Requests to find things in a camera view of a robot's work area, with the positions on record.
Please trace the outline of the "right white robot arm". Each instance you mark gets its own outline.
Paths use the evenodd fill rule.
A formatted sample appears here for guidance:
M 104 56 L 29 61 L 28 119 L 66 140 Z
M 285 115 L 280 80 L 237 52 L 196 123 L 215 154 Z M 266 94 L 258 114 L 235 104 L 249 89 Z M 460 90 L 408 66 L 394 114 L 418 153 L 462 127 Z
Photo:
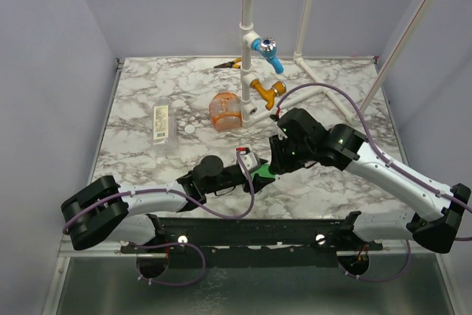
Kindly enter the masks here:
M 433 181 L 384 152 L 376 153 L 361 132 L 338 124 L 329 130 L 283 128 L 284 137 L 269 139 L 274 175 L 292 173 L 312 164 L 334 167 L 359 176 L 393 195 L 408 209 L 369 214 L 352 212 L 339 232 L 341 245 L 357 249 L 374 240 L 413 240 L 423 248 L 446 254 L 456 240 L 471 191 L 463 184 L 449 187 Z

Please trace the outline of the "yellow handled pliers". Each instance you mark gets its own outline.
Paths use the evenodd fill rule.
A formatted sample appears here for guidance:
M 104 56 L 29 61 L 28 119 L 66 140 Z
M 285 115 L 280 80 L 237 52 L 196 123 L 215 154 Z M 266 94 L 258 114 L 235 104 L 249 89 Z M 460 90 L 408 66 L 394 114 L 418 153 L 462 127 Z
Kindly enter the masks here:
M 220 63 L 213 66 L 214 69 L 239 69 L 242 62 L 242 58 L 235 58 L 234 60 L 227 61 L 225 63 Z

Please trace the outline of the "white PVC pipe frame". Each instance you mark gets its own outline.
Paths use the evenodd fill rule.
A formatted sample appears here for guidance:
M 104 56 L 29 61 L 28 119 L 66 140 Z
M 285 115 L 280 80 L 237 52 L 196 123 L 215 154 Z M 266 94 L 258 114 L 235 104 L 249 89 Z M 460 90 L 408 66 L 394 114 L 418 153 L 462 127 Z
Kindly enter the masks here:
M 386 80 L 387 73 L 400 57 L 400 54 L 407 45 L 410 36 L 418 27 L 423 19 L 428 7 L 433 0 L 419 0 L 414 6 L 410 19 L 406 22 L 404 29 L 400 32 L 397 39 L 394 40 L 393 47 L 387 51 L 386 59 L 383 60 L 381 69 L 374 80 L 373 84 L 367 91 L 367 97 L 361 102 L 361 110 L 366 111 L 368 105 L 373 101 L 375 94 L 381 89 Z M 265 107 L 266 103 L 262 101 L 261 96 L 250 87 L 253 80 L 258 79 L 264 89 L 270 89 L 274 82 L 281 81 L 292 89 L 296 84 L 300 83 L 324 83 L 320 73 L 315 73 L 315 69 L 309 65 L 309 59 L 302 56 L 302 49 L 307 38 L 308 23 L 312 13 L 314 0 L 305 0 L 302 11 L 302 20 L 298 32 L 295 51 L 286 61 L 285 72 L 282 75 L 272 74 L 271 65 L 267 64 L 259 57 L 259 54 L 251 49 L 252 42 L 257 39 L 257 32 L 254 27 L 254 9 L 255 0 L 242 0 L 242 17 L 248 24 L 240 24 L 240 39 L 242 41 L 241 49 L 243 52 L 243 68 L 240 74 L 240 89 L 242 94 L 243 106 L 243 127 L 249 128 L 258 125 L 259 122 L 267 120 L 270 114 L 277 110 L 279 98 L 275 99 L 274 107 L 268 111 Z

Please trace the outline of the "white round bottle cap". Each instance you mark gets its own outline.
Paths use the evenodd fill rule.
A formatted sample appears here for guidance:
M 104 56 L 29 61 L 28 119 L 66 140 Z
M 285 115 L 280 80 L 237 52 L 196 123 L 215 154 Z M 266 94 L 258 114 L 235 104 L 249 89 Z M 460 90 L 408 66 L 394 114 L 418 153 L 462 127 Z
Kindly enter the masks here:
M 185 127 L 185 132 L 187 134 L 193 134 L 195 132 L 195 126 L 194 125 L 187 125 Z

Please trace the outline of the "orange label tea bottle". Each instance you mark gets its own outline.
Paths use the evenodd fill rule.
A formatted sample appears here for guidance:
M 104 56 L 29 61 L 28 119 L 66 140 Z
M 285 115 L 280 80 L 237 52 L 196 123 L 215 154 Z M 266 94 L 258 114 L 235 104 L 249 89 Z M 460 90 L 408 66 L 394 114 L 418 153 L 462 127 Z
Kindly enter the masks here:
M 209 104 L 209 115 L 216 131 L 228 131 L 242 126 L 240 98 L 232 92 L 218 92 Z

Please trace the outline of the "blue plastic faucet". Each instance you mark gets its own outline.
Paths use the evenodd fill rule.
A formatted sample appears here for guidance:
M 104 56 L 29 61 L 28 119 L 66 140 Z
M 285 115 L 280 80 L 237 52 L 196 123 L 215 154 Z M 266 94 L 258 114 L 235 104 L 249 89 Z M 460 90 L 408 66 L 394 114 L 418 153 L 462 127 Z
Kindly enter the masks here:
M 281 75 L 284 72 L 283 65 L 277 57 L 277 42 L 272 37 L 255 39 L 251 44 L 251 49 L 261 54 L 276 74 Z

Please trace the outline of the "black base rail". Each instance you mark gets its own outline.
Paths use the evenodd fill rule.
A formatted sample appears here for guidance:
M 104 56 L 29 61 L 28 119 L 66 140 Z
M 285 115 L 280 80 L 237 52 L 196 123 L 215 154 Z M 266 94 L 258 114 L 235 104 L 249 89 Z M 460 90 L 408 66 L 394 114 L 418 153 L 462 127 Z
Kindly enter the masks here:
M 345 219 L 223 219 L 162 218 L 148 215 L 150 236 L 138 240 L 133 232 L 120 251 L 135 255 L 146 277 L 166 269 L 267 268 L 348 265 L 363 274 L 369 265 L 360 251 L 380 251 L 377 241 L 363 241 L 353 232 L 359 216 Z

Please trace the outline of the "brass yellow faucet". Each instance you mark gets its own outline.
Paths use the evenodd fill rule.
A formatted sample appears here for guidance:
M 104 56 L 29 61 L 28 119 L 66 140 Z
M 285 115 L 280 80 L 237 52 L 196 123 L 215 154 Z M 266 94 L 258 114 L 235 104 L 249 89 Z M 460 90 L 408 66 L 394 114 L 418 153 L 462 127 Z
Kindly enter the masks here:
M 260 81 L 256 79 L 251 82 L 250 87 L 265 101 L 265 108 L 268 111 L 274 107 L 275 99 L 286 93 L 286 86 L 281 81 L 274 83 L 270 89 L 264 89 Z

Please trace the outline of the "clear square water bottle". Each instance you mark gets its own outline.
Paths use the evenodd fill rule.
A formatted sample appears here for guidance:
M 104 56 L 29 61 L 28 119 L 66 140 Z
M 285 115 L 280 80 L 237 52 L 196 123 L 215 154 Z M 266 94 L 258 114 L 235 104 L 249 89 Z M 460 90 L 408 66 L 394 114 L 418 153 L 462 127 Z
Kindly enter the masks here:
M 152 144 L 171 146 L 176 142 L 175 111 L 169 97 L 160 97 L 152 107 Z

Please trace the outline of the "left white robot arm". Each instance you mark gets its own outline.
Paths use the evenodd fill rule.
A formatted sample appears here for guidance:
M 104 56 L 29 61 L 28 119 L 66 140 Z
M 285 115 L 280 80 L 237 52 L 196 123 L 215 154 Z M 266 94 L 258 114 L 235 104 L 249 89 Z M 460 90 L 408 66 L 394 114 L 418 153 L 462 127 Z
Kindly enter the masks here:
M 241 186 L 255 200 L 255 193 L 275 181 L 268 161 L 245 150 L 237 152 L 235 165 L 224 166 L 215 155 L 205 156 L 184 176 L 153 187 L 121 186 L 113 176 L 103 176 L 65 200 L 60 209 L 76 251 L 90 249 L 106 239 L 126 219 L 155 212 L 186 212 L 204 207 L 207 195 Z

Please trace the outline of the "green plastic bottle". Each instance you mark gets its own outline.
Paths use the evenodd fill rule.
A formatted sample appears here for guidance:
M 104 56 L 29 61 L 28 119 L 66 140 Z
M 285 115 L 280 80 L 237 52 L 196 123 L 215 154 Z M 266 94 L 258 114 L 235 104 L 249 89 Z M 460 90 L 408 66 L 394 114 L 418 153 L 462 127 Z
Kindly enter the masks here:
M 263 164 L 261 167 L 253 173 L 253 176 L 258 175 L 261 178 L 265 179 L 274 179 L 275 175 L 269 170 L 270 165 Z

